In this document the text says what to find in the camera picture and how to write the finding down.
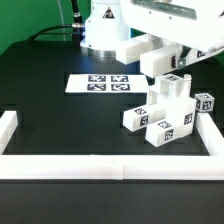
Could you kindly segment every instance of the white cube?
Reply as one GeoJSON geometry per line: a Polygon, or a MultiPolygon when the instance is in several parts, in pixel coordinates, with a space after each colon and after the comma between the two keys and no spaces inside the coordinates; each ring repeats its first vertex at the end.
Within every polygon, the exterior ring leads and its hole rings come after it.
{"type": "Polygon", "coordinates": [[[196,109],[199,112],[213,111],[215,98],[208,93],[195,94],[196,109]]]}
{"type": "Polygon", "coordinates": [[[168,119],[147,126],[145,139],[155,147],[164,145],[180,137],[181,126],[168,119]]]}
{"type": "Polygon", "coordinates": [[[124,112],[123,125],[130,131],[137,131],[147,125],[164,119],[165,107],[161,104],[143,105],[124,112]]]}

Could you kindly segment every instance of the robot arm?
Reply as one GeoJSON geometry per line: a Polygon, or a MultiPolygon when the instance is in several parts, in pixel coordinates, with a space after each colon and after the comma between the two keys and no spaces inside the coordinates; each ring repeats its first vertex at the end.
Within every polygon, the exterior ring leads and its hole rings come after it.
{"type": "Polygon", "coordinates": [[[146,35],[123,42],[117,60],[140,60],[141,72],[156,77],[224,50],[222,0],[121,0],[129,27],[146,35]]]}

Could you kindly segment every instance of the white cable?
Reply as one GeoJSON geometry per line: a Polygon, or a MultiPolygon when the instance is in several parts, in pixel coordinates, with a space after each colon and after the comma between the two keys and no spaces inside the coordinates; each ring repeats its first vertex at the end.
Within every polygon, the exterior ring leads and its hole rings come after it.
{"type": "Polygon", "coordinates": [[[65,21],[64,21],[64,14],[63,14],[62,7],[61,7],[61,1],[57,0],[57,3],[58,3],[58,9],[60,12],[60,16],[61,16],[61,24],[64,25],[65,21]]]}

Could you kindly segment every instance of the stacked blocks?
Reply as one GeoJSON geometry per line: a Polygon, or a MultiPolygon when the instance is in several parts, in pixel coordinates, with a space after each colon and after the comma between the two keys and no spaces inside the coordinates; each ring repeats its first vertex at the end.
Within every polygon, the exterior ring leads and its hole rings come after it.
{"type": "Polygon", "coordinates": [[[213,110],[215,98],[208,93],[195,94],[197,100],[196,109],[199,112],[209,112],[213,110]]]}
{"type": "Polygon", "coordinates": [[[189,97],[190,89],[191,75],[156,77],[155,85],[149,86],[146,105],[124,112],[124,126],[131,131],[147,127],[145,139],[155,147],[190,135],[197,102],[189,97]]]}
{"type": "Polygon", "coordinates": [[[163,105],[143,105],[124,112],[123,125],[130,131],[137,131],[148,124],[164,119],[166,110],[163,105]]]}
{"type": "Polygon", "coordinates": [[[168,119],[147,126],[145,139],[155,147],[179,138],[180,125],[174,125],[168,119]]]}

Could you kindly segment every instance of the black table surface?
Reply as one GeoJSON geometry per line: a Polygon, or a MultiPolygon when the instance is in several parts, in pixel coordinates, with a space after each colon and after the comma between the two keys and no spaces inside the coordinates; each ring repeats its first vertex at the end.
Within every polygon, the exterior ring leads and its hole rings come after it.
{"type": "MultiPolygon", "coordinates": [[[[70,42],[10,46],[0,56],[0,112],[16,110],[19,125],[6,155],[208,155],[196,130],[153,147],[144,129],[122,126],[123,111],[145,104],[145,94],[65,94],[71,73],[139,74],[139,64],[87,56],[70,42]]],[[[215,97],[210,114],[223,133],[223,67],[209,59],[174,72],[185,73],[192,96],[215,97]]],[[[223,224],[223,208],[222,181],[0,181],[1,222],[10,224],[223,224]]]]}
{"type": "MultiPolygon", "coordinates": [[[[71,73],[140,74],[138,63],[81,54],[70,42],[13,44],[0,57],[0,111],[16,110],[19,119],[5,154],[207,155],[196,130],[156,148],[145,141],[146,129],[123,127],[123,112],[144,105],[146,94],[66,94],[71,73]]],[[[223,68],[211,60],[174,73],[192,75],[192,95],[216,98],[211,116],[222,130],[223,68]]]]}

